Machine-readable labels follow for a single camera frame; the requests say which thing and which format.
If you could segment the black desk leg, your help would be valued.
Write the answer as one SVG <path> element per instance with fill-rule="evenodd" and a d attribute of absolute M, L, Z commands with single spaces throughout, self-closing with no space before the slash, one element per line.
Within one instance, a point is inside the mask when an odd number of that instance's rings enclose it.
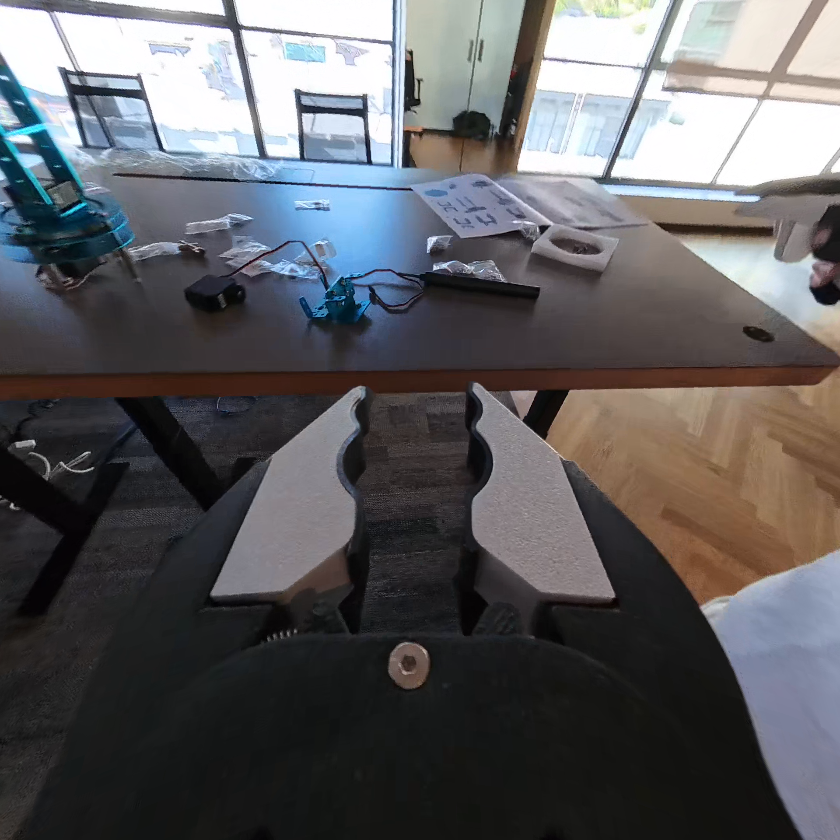
<path fill-rule="evenodd" d="M 569 391 L 545 390 L 536 392 L 523 422 L 542 440 L 548 438 L 551 426 L 560 412 Z"/>
<path fill-rule="evenodd" d="M 21 601 L 18 616 L 35 618 L 47 613 L 129 468 L 121 461 L 105 464 L 96 471 L 85 498 L 75 501 L 20 458 L 2 450 L 2 497 L 60 535 L 55 550 Z"/>
<path fill-rule="evenodd" d="M 224 494 L 224 486 L 200 448 L 160 396 L 114 397 L 163 465 L 198 506 L 207 511 Z"/>

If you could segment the blue metal bracket assembly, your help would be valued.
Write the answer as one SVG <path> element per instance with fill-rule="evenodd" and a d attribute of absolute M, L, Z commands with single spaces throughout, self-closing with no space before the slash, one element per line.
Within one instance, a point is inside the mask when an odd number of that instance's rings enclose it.
<path fill-rule="evenodd" d="M 300 297 L 300 308 L 311 323 L 321 327 L 356 324 L 371 306 L 370 300 L 360 301 L 355 296 L 355 284 L 362 279 L 362 274 L 342 276 L 328 287 L 314 308 L 305 297 Z"/>

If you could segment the black stick tool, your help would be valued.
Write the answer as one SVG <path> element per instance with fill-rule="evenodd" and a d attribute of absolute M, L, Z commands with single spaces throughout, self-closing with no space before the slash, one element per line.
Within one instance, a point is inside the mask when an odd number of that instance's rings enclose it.
<path fill-rule="evenodd" d="M 425 288 L 440 288 L 453 291 L 481 293 L 506 298 L 537 300 L 541 288 L 512 283 L 504 280 L 481 279 L 472 275 L 452 275 L 444 272 L 428 271 L 420 277 Z"/>

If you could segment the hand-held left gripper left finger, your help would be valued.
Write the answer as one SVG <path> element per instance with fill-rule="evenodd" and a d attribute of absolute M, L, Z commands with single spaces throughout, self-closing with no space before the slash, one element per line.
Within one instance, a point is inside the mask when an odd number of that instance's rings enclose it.
<path fill-rule="evenodd" d="M 280 605 L 295 617 L 326 602 L 361 614 L 370 545 L 358 482 L 370 406 L 370 390 L 352 388 L 269 458 L 213 602 Z"/>

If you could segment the black frame chair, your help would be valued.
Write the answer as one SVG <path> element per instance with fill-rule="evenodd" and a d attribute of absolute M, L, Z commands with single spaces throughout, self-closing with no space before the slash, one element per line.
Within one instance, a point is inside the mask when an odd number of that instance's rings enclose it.
<path fill-rule="evenodd" d="M 59 68 L 82 148 L 165 151 L 141 76 Z"/>
<path fill-rule="evenodd" d="M 372 165 L 365 94 L 294 90 L 300 161 Z"/>

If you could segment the white cabinet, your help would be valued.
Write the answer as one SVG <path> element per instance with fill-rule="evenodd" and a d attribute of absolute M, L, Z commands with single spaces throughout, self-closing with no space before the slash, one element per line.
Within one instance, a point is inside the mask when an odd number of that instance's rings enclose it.
<path fill-rule="evenodd" d="M 508 94 L 524 1 L 408 1 L 406 47 L 421 81 L 411 124 L 451 133 L 478 112 L 497 133 Z"/>

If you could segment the white foam block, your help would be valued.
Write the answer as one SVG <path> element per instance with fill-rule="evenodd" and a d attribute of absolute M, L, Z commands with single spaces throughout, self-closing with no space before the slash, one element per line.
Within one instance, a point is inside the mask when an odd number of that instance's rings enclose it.
<path fill-rule="evenodd" d="M 562 224 L 548 226 L 532 245 L 531 253 L 566 266 L 603 273 L 619 239 Z"/>

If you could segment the dark wooden desk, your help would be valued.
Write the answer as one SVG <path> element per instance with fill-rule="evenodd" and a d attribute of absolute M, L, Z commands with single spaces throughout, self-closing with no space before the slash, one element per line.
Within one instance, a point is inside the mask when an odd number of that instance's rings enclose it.
<path fill-rule="evenodd" d="M 493 259 L 534 301 L 433 288 L 408 312 L 371 307 L 354 325 L 311 323 L 319 282 L 244 278 L 230 311 L 192 308 L 183 290 L 229 271 L 228 234 L 206 259 L 157 258 L 141 281 L 101 268 L 67 294 L 2 260 L 2 399 L 278 396 L 648 387 L 813 385 L 838 356 L 647 224 L 618 232 L 601 276 L 530 253 L 519 234 L 457 239 L 451 258 Z M 772 332 L 759 343 L 745 325 Z"/>

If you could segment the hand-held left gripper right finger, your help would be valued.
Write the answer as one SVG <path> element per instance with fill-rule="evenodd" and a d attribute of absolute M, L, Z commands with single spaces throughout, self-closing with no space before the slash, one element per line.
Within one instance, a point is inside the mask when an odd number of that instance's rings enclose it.
<path fill-rule="evenodd" d="M 475 592 L 519 611 L 613 605 L 563 459 L 483 385 L 471 383 L 467 397 L 479 472 L 467 528 Z"/>

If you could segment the printed instruction booklet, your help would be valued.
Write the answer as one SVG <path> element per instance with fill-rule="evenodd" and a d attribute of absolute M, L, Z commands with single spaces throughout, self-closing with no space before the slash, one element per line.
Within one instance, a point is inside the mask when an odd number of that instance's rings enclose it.
<path fill-rule="evenodd" d="M 462 174 L 412 191 L 461 238 L 514 231 L 532 222 L 595 232 L 645 226 L 648 219 L 588 178 Z"/>

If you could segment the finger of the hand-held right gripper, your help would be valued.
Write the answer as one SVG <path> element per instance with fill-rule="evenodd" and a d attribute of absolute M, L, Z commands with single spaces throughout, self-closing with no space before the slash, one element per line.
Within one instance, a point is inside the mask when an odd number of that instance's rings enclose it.
<path fill-rule="evenodd" d="M 738 204 L 735 214 L 773 222 L 817 222 L 839 204 L 839 174 L 820 174 L 743 187 L 738 196 L 754 199 Z"/>

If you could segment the person's white clothing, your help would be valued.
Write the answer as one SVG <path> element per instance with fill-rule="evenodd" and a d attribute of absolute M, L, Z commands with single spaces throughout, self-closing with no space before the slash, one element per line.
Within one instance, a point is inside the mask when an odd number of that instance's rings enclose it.
<path fill-rule="evenodd" d="M 701 607 L 802 838 L 839 838 L 839 552 Z"/>

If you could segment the large crumpled clear plastic wrap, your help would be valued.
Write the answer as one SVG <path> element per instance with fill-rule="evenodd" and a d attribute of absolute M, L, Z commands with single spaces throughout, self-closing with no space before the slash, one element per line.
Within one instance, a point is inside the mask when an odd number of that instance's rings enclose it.
<path fill-rule="evenodd" d="M 286 171 L 282 164 L 228 154 L 170 154 L 158 150 L 85 150 L 62 143 L 60 151 L 76 171 L 94 175 L 152 175 L 266 182 Z"/>

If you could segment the black servo motor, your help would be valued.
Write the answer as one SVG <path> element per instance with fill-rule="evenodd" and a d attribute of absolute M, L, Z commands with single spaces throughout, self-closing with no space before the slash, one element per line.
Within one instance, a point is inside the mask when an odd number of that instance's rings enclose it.
<path fill-rule="evenodd" d="M 243 304 L 247 291 L 233 276 L 204 275 L 183 290 L 185 301 L 201 312 L 222 312 Z"/>

